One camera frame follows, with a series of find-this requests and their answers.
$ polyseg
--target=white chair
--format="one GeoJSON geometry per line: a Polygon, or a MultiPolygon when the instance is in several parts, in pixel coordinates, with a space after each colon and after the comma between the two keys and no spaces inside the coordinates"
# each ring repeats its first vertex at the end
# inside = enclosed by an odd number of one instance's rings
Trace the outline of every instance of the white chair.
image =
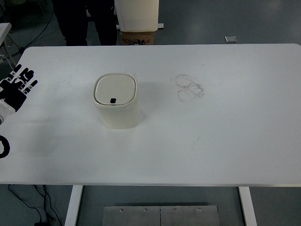
{"type": "Polygon", "coordinates": [[[13,62],[13,64],[16,66],[16,62],[15,60],[13,59],[13,57],[11,56],[9,50],[8,50],[8,45],[7,45],[7,42],[5,40],[6,36],[8,36],[12,42],[18,47],[18,49],[20,49],[20,46],[16,43],[16,41],[9,35],[9,31],[11,29],[11,24],[10,23],[1,23],[0,24],[0,46],[4,45],[4,48],[5,48],[5,51],[8,55],[8,57],[11,59],[11,61],[13,62]]]}

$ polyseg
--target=gray floor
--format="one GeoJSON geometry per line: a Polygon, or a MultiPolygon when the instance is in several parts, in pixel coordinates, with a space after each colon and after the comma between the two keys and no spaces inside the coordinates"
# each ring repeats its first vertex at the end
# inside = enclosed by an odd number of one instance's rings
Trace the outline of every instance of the gray floor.
{"type": "MultiPolygon", "coordinates": [[[[52,5],[28,0],[19,6],[7,6],[6,20],[12,24],[11,36],[25,47],[47,25],[52,5]]],[[[239,43],[297,43],[301,44],[301,2],[299,0],[161,0],[159,23],[165,28],[155,32],[155,45],[226,44],[225,35],[236,35],[239,43]]],[[[89,45],[99,45],[93,22],[89,22],[89,45]]],[[[55,16],[47,29],[29,46],[62,46],[64,39],[55,16]]],[[[12,53],[18,49],[12,45],[12,53]]],[[[16,61],[21,57],[16,54],[16,61]]],[[[8,63],[0,64],[0,78],[11,71],[8,63]]],[[[71,186],[47,186],[53,206],[64,222],[71,186]]],[[[38,207],[43,220],[43,199],[30,185],[13,185],[28,204],[38,207]]],[[[301,222],[300,188],[251,188],[257,224],[259,226],[299,226],[301,222]]],[[[162,204],[218,205],[221,226],[244,225],[237,188],[231,187],[107,187],[86,186],[83,190],[78,225],[100,226],[106,205],[162,204]]],[[[32,226],[39,221],[35,210],[27,208],[0,185],[0,225],[32,226]]]]}

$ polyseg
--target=stain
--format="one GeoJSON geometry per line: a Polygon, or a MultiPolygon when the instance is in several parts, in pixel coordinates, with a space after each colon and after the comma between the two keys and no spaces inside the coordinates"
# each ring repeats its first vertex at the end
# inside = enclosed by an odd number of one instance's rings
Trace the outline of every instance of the stain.
{"type": "Polygon", "coordinates": [[[181,102],[188,103],[196,99],[200,99],[204,95],[202,86],[186,74],[179,74],[175,78],[175,83],[180,89],[178,92],[178,98],[181,102]]]}

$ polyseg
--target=black pants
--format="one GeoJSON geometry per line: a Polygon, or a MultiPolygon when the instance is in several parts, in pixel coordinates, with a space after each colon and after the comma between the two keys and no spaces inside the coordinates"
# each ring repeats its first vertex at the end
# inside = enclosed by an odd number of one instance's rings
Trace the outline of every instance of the black pants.
{"type": "Polygon", "coordinates": [[[116,45],[114,0],[52,0],[67,46],[86,46],[88,9],[102,46],[116,45]]]}

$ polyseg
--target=cable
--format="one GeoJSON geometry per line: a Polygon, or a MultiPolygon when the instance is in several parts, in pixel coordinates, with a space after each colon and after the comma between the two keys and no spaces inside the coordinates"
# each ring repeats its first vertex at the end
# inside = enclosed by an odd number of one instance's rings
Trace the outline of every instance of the cable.
{"type": "Polygon", "coordinates": [[[30,44],[32,44],[46,30],[46,28],[48,27],[48,25],[50,24],[50,22],[52,20],[53,14],[54,14],[54,11],[52,11],[51,18],[48,21],[48,23],[47,23],[46,27],[44,28],[44,30],[34,40],[32,40],[30,43],[28,43],[25,47],[21,47],[18,52],[12,54],[12,57],[15,56],[15,55],[17,55],[18,53],[21,53],[21,51],[24,52],[25,48],[28,47],[30,44]]]}
{"type": "Polygon", "coordinates": [[[55,219],[54,219],[51,215],[49,215],[49,214],[47,213],[47,211],[46,211],[46,195],[44,196],[44,195],[38,190],[38,188],[37,188],[36,185],[33,185],[33,186],[35,187],[35,189],[37,190],[37,192],[44,198],[44,211],[45,211],[46,217],[48,217],[48,218],[51,219],[52,221],[55,221],[55,219]]]}
{"type": "Polygon", "coordinates": [[[30,209],[35,209],[35,210],[39,213],[39,216],[40,216],[40,223],[41,223],[41,222],[42,222],[42,216],[41,216],[40,211],[39,211],[37,208],[35,208],[35,207],[31,207],[31,206],[27,205],[27,203],[26,203],[25,201],[23,201],[21,198],[19,198],[19,196],[17,196],[17,195],[9,188],[10,186],[11,186],[11,185],[8,185],[8,189],[9,189],[9,191],[10,191],[12,194],[15,195],[15,197],[17,197],[20,201],[22,201],[28,208],[30,208],[30,209]]]}
{"type": "Polygon", "coordinates": [[[46,28],[48,27],[48,25],[50,24],[50,21],[51,21],[51,19],[52,19],[52,17],[53,17],[53,14],[54,14],[54,11],[52,11],[52,14],[51,14],[51,18],[50,18],[50,20],[49,20],[49,22],[47,23],[47,25],[46,25],[46,27],[44,28],[44,30],[34,39],[34,40],[32,40],[30,43],[28,43],[24,48],[26,48],[26,47],[28,47],[30,44],[32,44],[45,30],[46,30],[46,28]]]}
{"type": "Polygon", "coordinates": [[[9,60],[5,56],[3,56],[3,55],[0,55],[0,57],[3,57],[4,59],[6,59],[8,61],[8,63],[9,63],[10,68],[13,70],[13,67],[11,66],[9,60]]]}
{"type": "Polygon", "coordinates": [[[43,185],[43,190],[45,191],[45,194],[48,195],[48,197],[49,197],[50,208],[51,208],[52,211],[55,213],[55,215],[56,215],[56,217],[57,217],[57,219],[58,219],[58,222],[60,223],[60,226],[63,226],[62,223],[61,223],[60,218],[58,217],[58,215],[57,215],[57,213],[56,213],[56,211],[52,208],[52,205],[51,205],[51,198],[50,198],[50,195],[48,194],[48,192],[46,191],[46,186],[45,186],[45,185],[43,185]]]}
{"type": "MultiPolygon", "coordinates": [[[[52,211],[55,213],[55,215],[56,215],[56,217],[57,217],[57,220],[58,220],[58,222],[60,223],[60,226],[63,226],[63,225],[62,225],[62,222],[61,222],[61,220],[60,220],[60,218],[58,217],[58,214],[56,213],[56,211],[53,209],[53,207],[52,207],[52,205],[51,205],[51,197],[50,197],[49,193],[46,191],[46,186],[43,185],[43,190],[44,190],[44,192],[45,192],[45,195],[43,195],[43,194],[38,190],[38,188],[37,188],[36,185],[34,185],[34,187],[36,188],[36,190],[38,191],[38,193],[39,193],[41,196],[43,196],[43,198],[44,198],[44,210],[45,210],[45,212],[46,212],[46,195],[47,195],[47,196],[49,197],[49,201],[50,201],[50,208],[51,208],[52,211]]],[[[46,212],[46,215],[47,215],[52,221],[55,221],[55,219],[54,219],[52,216],[50,216],[47,212],[46,212]]]]}

